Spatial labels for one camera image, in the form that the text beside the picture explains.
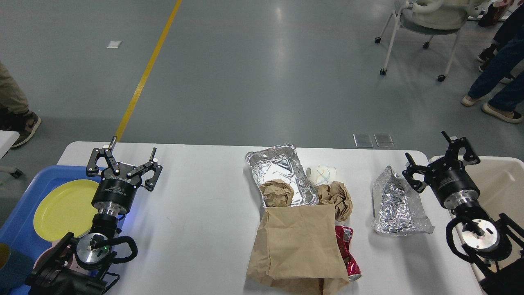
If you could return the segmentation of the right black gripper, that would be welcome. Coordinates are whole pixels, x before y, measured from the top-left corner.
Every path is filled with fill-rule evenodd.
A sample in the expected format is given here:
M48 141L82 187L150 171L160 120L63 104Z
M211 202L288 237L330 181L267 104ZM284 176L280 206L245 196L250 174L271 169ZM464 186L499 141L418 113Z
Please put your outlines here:
M407 165L402 175L417 193L422 193L429 186L441 207L455 209L479 198L480 190L464 166L477 165L481 159L466 137L450 137L445 131L441 134L448 142L444 156L427 166L420 166L406 152Z

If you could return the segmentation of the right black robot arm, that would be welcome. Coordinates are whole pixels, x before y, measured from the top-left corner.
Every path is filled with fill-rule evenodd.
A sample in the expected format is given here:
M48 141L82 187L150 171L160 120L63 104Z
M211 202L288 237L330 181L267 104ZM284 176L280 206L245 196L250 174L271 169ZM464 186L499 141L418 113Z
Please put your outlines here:
M523 247L523 228L505 213L494 220L483 209L478 201L481 192L466 171L466 166L479 164L480 157L466 137L450 137L445 131L442 135L448 142L445 154L420 166L406 153L402 175L417 193L430 187L440 206L451 212L447 245L455 256L480 270L481 289L487 295L522 295L523 257L502 268L499 262L511 255L513 243Z

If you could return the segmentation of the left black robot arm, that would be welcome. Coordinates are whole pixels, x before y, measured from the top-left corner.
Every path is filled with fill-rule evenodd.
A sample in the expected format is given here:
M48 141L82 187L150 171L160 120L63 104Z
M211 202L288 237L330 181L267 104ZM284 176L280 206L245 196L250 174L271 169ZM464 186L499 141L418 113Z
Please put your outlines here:
M120 220L131 211L140 187L154 190L163 167L154 147L140 166L118 162L113 156L117 137L109 145L93 149L86 175L100 177L92 206L97 210L89 231L81 237L66 233L50 254L33 268L25 280L30 295L104 295L120 279L110 273L114 264L129 263L138 255L132 237L121 235ZM111 275L111 283L105 281Z

